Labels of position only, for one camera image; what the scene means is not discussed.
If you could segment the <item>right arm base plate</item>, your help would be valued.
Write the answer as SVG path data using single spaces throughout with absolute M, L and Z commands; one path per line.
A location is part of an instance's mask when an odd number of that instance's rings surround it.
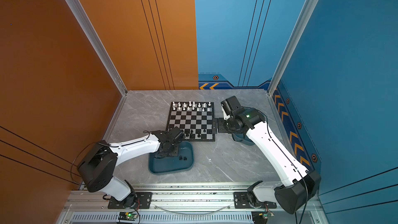
M 237 209 L 244 208 L 263 208 L 275 209 L 277 204 L 274 202 L 259 202 L 247 191 L 238 191 L 233 193 L 234 206 Z

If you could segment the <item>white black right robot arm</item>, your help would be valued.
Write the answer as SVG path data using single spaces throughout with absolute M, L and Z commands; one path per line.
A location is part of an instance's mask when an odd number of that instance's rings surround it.
M 221 102 L 223 130 L 241 134 L 243 141 L 253 142 L 277 172 L 280 183 L 272 185 L 258 181 L 247 189 L 249 203 L 259 208 L 265 202 L 278 203 L 289 214 L 294 214 L 316 195 L 321 176 L 302 165 L 281 143 L 268 125 L 267 116 L 256 108 L 244 107 L 237 97 Z

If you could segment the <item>teal tray with white pieces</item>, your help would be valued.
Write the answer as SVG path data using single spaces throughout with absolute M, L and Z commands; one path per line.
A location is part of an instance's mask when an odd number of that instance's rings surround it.
M 260 122 L 268 122 L 268 117 L 255 108 L 243 107 L 239 114 L 234 116 L 232 139 L 244 145 L 254 146 L 255 143 L 247 137 L 247 131 L 253 130 L 254 125 Z

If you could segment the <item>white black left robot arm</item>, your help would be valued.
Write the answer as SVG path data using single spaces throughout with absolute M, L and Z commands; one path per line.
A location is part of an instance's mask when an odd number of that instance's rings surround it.
M 114 175 L 115 168 L 148 153 L 158 153 L 162 158 L 171 157 L 184 138 L 183 130 L 174 127 L 168 131 L 148 132 L 141 138 L 120 143 L 95 142 L 79 162 L 77 171 L 89 192 L 104 192 L 123 208 L 136 208 L 136 191 L 128 181 Z

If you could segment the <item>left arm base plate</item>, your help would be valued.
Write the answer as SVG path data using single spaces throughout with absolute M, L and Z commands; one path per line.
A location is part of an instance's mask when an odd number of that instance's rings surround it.
M 118 201 L 111 197 L 108 209 L 149 209 L 152 201 L 152 192 L 133 192 L 124 200 Z

